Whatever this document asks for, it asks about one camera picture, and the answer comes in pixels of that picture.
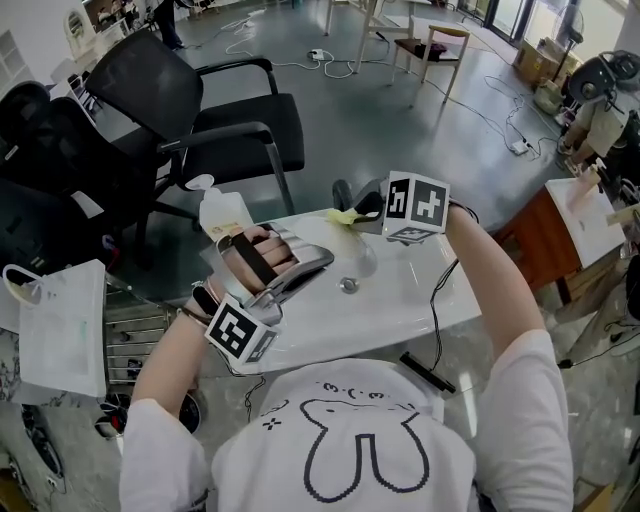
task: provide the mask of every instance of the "white t-shirt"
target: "white t-shirt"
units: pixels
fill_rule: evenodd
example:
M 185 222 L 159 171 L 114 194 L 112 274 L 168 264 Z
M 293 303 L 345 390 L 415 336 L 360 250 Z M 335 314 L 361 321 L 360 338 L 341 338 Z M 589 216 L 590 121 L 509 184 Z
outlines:
M 567 406 L 546 331 L 498 359 L 468 446 L 428 386 L 382 361 L 346 359 L 278 378 L 260 415 L 216 454 L 218 510 L 569 511 Z M 123 512 L 195 510 L 211 486 L 204 451 L 153 400 L 125 431 Z

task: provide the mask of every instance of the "door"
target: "door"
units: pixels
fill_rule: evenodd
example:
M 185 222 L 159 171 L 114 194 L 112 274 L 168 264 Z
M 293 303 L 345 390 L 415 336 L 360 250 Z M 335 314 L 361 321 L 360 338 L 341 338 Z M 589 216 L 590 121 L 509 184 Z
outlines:
M 510 44 L 522 40 L 535 0 L 491 0 L 485 27 Z

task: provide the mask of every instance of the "right hand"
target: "right hand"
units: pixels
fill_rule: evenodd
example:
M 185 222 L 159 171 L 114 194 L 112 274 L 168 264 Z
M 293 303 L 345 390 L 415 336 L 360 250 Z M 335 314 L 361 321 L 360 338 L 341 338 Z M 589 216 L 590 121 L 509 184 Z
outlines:
M 231 231 L 230 235 L 235 236 L 241 232 L 241 228 L 235 228 Z M 269 238 L 269 231 L 266 229 L 260 226 L 252 226 L 245 229 L 244 234 L 250 242 L 253 242 L 255 238 L 266 238 L 266 240 L 260 242 L 254 247 L 276 274 L 282 274 L 297 263 L 297 260 L 291 254 L 287 244 L 285 244 L 280 237 Z M 264 290 L 264 284 L 262 281 L 260 281 L 255 272 L 234 248 L 226 252 L 224 259 L 231 272 L 233 272 L 247 290 L 253 294 Z

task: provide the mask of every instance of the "white box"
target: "white box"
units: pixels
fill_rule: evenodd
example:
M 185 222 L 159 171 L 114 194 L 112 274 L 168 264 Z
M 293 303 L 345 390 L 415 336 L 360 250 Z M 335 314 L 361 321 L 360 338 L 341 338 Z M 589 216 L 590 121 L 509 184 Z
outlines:
M 444 233 L 449 184 L 411 172 L 391 171 L 382 236 L 390 241 L 422 243 Z
M 257 363 L 279 331 L 249 315 L 226 294 L 205 332 L 206 338 L 234 364 Z

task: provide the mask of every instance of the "fiducial marker cube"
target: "fiducial marker cube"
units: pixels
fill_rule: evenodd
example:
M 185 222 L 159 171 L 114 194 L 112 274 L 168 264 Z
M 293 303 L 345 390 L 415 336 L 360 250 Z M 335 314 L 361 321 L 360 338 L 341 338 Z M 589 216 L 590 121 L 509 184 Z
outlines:
M 444 233 L 449 184 L 411 172 L 391 171 L 382 235 L 389 241 L 419 244 Z

